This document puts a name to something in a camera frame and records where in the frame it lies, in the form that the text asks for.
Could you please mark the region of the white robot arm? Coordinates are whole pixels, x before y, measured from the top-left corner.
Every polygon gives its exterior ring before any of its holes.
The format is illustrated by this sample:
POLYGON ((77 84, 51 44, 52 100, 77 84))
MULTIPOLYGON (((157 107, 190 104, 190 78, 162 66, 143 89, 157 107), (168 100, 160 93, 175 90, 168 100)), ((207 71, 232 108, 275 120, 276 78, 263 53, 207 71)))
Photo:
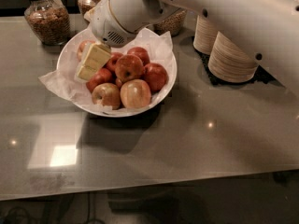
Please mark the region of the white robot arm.
POLYGON ((121 48, 144 27, 182 9, 210 21, 218 31, 295 95, 299 95, 299 9, 293 0, 101 0, 89 29, 121 48))

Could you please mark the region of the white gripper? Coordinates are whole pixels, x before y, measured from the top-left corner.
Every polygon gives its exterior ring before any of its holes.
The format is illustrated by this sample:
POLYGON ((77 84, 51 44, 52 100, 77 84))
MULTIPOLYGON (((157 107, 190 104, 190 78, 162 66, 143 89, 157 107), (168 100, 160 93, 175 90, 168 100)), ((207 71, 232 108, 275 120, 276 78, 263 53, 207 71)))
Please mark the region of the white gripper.
POLYGON ((84 18, 89 22, 89 29, 101 42, 91 43, 82 53, 78 62, 75 79, 90 80, 111 57, 111 47, 123 47, 135 39, 136 33, 125 29, 121 23, 124 6, 116 5, 120 0, 101 0, 94 8, 85 13, 84 18))

